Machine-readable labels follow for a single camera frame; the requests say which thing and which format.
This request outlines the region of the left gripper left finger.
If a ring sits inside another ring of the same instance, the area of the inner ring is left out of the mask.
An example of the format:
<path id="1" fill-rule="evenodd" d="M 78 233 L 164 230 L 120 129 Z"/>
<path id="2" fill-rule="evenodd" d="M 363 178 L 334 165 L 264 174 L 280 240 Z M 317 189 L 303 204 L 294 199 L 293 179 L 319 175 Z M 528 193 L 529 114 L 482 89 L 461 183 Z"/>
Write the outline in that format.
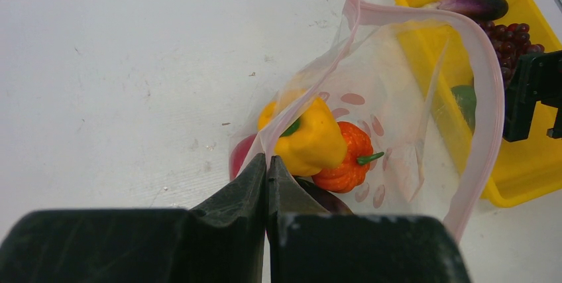
<path id="1" fill-rule="evenodd" d="M 266 161 L 192 209 L 42 210 L 1 244 L 2 282 L 260 282 Z"/>

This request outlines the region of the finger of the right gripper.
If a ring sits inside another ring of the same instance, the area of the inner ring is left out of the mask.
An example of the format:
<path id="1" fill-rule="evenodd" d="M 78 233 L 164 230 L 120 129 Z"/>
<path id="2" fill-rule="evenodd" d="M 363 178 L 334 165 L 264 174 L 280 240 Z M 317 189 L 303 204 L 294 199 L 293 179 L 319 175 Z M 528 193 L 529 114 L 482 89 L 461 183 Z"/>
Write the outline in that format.
<path id="1" fill-rule="evenodd" d="M 520 56 L 514 77 L 505 91 L 503 138 L 517 142 L 529 137 L 536 104 L 557 109 L 554 124 L 546 132 L 561 138 L 561 51 Z"/>

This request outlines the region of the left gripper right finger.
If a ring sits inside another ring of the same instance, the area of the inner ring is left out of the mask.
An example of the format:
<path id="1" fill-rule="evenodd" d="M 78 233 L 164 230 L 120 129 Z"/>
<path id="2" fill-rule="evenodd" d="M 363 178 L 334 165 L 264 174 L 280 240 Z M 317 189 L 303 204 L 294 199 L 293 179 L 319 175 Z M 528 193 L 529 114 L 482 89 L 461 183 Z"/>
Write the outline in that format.
<path id="1" fill-rule="evenodd" d="M 458 246 L 428 216 L 333 214 L 270 161 L 268 225 L 273 282 L 469 282 Z"/>

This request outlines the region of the red grape bunch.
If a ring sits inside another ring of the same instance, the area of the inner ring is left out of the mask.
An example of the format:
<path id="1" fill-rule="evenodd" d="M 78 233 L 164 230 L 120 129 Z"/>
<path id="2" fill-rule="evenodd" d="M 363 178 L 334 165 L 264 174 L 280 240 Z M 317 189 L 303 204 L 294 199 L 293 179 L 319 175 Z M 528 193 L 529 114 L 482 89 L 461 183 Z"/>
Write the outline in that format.
<path id="1" fill-rule="evenodd" d="M 521 56 L 531 53 L 544 53 L 545 47 L 530 40 L 530 26 L 527 23 L 496 25 L 494 21 L 477 21 L 479 27 L 490 40 L 498 63 L 504 87 L 507 87 L 516 73 L 516 66 Z"/>

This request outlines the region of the dark purple eggplant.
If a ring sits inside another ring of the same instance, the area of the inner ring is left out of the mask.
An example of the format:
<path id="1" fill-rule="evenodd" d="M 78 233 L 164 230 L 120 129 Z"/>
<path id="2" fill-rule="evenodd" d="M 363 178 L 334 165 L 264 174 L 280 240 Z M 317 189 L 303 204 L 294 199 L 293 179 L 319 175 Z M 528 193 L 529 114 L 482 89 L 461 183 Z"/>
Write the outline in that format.
<path id="1" fill-rule="evenodd" d="M 319 205 L 333 214 L 352 215 L 351 209 L 331 192 L 317 187 L 313 182 L 296 178 L 298 185 Z"/>

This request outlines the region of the green orange mango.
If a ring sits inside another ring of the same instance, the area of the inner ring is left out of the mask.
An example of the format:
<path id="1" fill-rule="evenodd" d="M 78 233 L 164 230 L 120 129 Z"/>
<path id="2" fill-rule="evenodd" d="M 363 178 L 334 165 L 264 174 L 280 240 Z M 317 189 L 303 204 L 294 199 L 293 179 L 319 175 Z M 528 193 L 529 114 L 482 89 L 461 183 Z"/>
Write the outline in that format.
<path id="1" fill-rule="evenodd" d="M 477 97 L 474 87 L 471 85 L 456 85 L 451 88 L 451 93 L 469 129 L 474 131 L 476 124 L 475 109 L 477 106 Z"/>

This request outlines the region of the small orange pumpkin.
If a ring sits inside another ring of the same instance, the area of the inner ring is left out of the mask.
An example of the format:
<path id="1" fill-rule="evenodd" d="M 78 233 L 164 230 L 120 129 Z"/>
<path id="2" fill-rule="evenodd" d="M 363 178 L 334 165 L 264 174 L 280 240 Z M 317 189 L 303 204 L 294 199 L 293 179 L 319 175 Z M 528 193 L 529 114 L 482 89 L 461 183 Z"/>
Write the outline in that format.
<path id="1" fill-rule="evenodd" d="M 323 169 L 311 178 L 322 190 L 345 194 L 365 181 L 370 164 L 383 157 L 384 152 L 375 152 L 370 137 L 356 125 L 345 121 L 337 124 L 347 143 L 344 160 L 338 167 Z"/>

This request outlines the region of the red tomato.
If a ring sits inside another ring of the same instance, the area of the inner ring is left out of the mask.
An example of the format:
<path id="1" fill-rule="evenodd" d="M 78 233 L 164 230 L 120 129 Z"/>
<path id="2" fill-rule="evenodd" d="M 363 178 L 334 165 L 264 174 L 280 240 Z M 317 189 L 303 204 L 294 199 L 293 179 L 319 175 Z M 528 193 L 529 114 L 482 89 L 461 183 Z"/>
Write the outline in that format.
<path id="1" fill-rule="evenodd" d="M 245 137 L 238 142 L 229 157 L 229 179 L 234 180 L 245 167 L 245 160 L 251 152 L 256 134 Z"/>

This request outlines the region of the yellow plastic tray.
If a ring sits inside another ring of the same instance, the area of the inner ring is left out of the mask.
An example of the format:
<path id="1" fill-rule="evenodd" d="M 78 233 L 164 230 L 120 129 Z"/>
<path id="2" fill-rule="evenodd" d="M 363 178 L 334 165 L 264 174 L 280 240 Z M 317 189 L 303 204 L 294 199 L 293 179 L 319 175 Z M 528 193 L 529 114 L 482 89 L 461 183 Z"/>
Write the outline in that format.
<path id="1" fill-rule="evenodd" d="M 420 7 L 437 0 L 395 0 L 400 6 Z M 504 25 L 528 23 L 534 42 L 549 52 L 559 50 L 561 43 L 534 0 L 507 0 L 509 10 L 501 18 Z M 405 49 L 413 54 L 410 60 L 421 87 L 427 88 L 431 71 L 445 42 L 457 45 L 460 37 L 445 27 L 425 29 L 400 37 Z M 465 121 L 459 103 L 459 86 L 468 86 L 473 78 L 468 57 L 446 58 L 437 82 L 432 112 L 445 139 L 453 162 L 462 171 L 470 151 L 472 131 Z M 538 105 L 524 141 L 503 141 L 496 164 L 482 192 L 498 207 L 513 207 L 561 188 L 561 142 L 549 138 L 546 130 L 555 119 L 555 110 Z"/>

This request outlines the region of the yellow bell pepper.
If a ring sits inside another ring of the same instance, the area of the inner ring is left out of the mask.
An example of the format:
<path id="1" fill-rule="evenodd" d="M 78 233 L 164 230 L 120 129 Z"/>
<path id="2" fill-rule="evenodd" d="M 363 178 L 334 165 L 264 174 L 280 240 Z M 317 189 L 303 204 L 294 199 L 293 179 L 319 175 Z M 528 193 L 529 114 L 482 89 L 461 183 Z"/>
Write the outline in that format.
<path id="1" fill-rule="evenodd" d="M 263 138 L 270 155 L 279 156 L 291 175 L 313 176 L 336 168 L 347 155 L 347 142 L 330 108 L 316 95 L 277 139 Z"/>

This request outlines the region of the clear zip top bag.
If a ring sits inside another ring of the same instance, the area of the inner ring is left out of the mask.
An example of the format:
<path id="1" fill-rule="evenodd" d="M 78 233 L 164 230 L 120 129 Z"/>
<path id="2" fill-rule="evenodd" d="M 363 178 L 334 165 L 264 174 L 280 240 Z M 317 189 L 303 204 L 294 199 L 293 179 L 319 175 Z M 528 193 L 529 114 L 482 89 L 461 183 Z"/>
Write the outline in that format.
<path id="1" fill-rule="evenodd" d="M 404 34 L 445 27 L 460 42 L 445 42 L 427 88 L 420 86 Z M 465 53 L 477 106 L 465 168 L 458 171 L 432 112 L 446 58 Z M 245 166 L 264 153 L 263 138 L 277 139 L 320 95 L 336 122 L 362 129 L 375 152 L 365 181 L 348 193 L 331 192 L 355 213 L 429 215 L 460 240 L 498 156 L 504 124 L 504 86 L 486 33 L 470 18 L 438 9 L 346 0 L 331 48 L 258 99 L 231 151 L 256 134 Z"/>

